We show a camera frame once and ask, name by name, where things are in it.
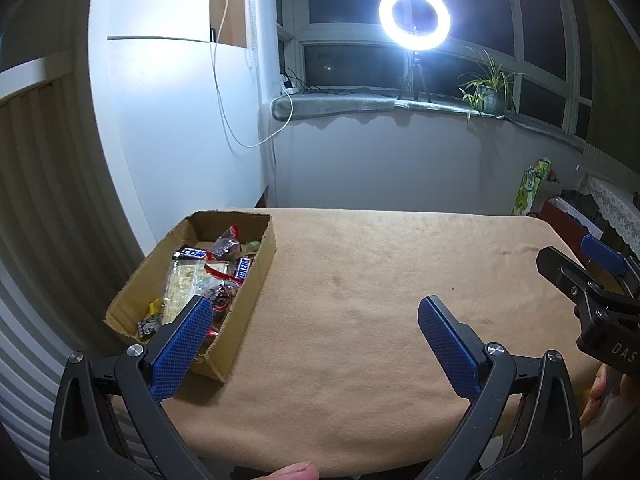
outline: ring light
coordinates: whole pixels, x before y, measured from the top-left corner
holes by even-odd
[[[438,17],[438,26],[431,34],[417,36],[398,27],[394,20],[393,9],[398,0],[380,0],[380,23],[388,36],[398,45],[410,50],[429,50],[441,44],[449,34],[451,17],[442,0],[424,0],[433,7]]]

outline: white cable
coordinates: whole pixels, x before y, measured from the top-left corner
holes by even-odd
[[[289,113],[289,119],[287,119],[287,122],[284,123],[283,127],[281,127],[276,132],[272,133],[266,139],[261,140],[257,144],[252,144],[250,146],[247,146],[246,144],[243,144],[242,142],[240,142],[240,140],[236,137],[236,134],[231,129],[231,125],[229,124],[229,121],[226,118],[225,105],[222,102],[222,94],[220,93],[220,86],[218,85],[218,74],[216,73],[216,58],[217,58],[217,54],[218,54],[218,45],[220,44],[220,37],[222,36],[222,27],[225,25],[226,11],[227,11],[228,8],[229,8],[229,0],[226,0],[225,1],[225,10],[222,12],[222,20],[220,21],[220,27],[218,28],[218,34],[217,34],[217,37],[216,37],[216,46],[213,48],[213,62],[212,62],[213,63],[213,81],[214,81],[214,83],[216,85],[216,94],[218,96],[218,108],[220,110],[220,115],[222,116],[222,127],[224,128],[225,124],[226,124],[226,127],[229,129],[229,132],[231,133],[231,136],[234,138],[234,140],[238,144],[240,144],[240,146],[242,146],[243,148],[257,148],[258,146],[264,144],[268,140],[273,139],[273,137],[275,137],[282,130],[284,130],[284,128],[287,127],[287,125],[291,121],[291,118],[293,117],[293,99],[291,99],[291,95],[289,95],[287,93],[287,97],[289,98],[289,103],[291,104],[291,111]]]

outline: blue gripper pad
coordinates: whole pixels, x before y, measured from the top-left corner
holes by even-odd
[[[456,395],[476,400],[481,390],[478,363],[431,298],[420,302],[418,325]]]
[[[149,391],[157,402],[174,396],[193,358],[196,357],[200,345],[207,336],[212,320],[211,302],[200,298],[198,305],[191,311],[189,317],[184,320],[153,362],[152,382]]]
[[[626,274],[626,263],[622,254],[617,253],[597,238],[586,235],[580,242],[580,248],[585,256],[614,276]]]

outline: light stand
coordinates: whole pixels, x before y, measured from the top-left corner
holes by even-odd
[[[414,27],[414,34],[417,36],[417,31]],[[398,99],[402,99],[402,94],[404,93],[404,89],[408,88],[409,83],[411,83],[411,88],[414,90],[414,100],[419,101],[419,91],[418,86],[416,85],[417,77],[420,78],[422,82],[422,89],[424,90],[425,95],[427,96],[427,102],[431,102],[431,93],[429,92],[429,86],[427,85],[427,78],[424,76],[424,66],[422,65],[422,60],[420,59],[420,52],[418,50],[414,50],[414,60],[409,67],[409,70],[406,72],[406,76],[404,81],[402,82],[402,86],[400,87],[400,93],[398,94]]]
[[[415,26],[414,33],[411,34],[410,32],[402,30],[395,22],[393,7],[398,0],[380,0],[378,13],[380,16],[380,25],[382,25],[383,30],[398,45],[403,46],[410,52],[413,51],[414,53],[414,60],[407,71],[406,77],[404,78],[398,99],[402,99],[404,88],[408,86],[409,81],[411,81],[414,89],[414,99],[416,101],[418,100],[418,89],[415,82],[419,77],[422,82],[424,93],[427,95],[427,101],[431,102],[431,93],[429,92],[429,87],[427,85],[427,78],[424,76],[424,67],[422,65],[422,60],[420,59],[420,52],[424,50],[431,50],[432,48],[439,46],[447,38],[449,29],[451,28],[449,11],[442,0],[424,1],[430,4],[435,10],[438,17],[438,26],[431,34],[419,36]]]

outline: white cabinet door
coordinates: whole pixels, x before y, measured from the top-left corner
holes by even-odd
[[[210,44],[108,43],[122,147],[156,239],[195,211],[255,206],[264,191],[260,149],[242,148],[223,128]],[[246,145],[258,142],[258,93],[250,61],[244,48],[218,47],[226,116]]]

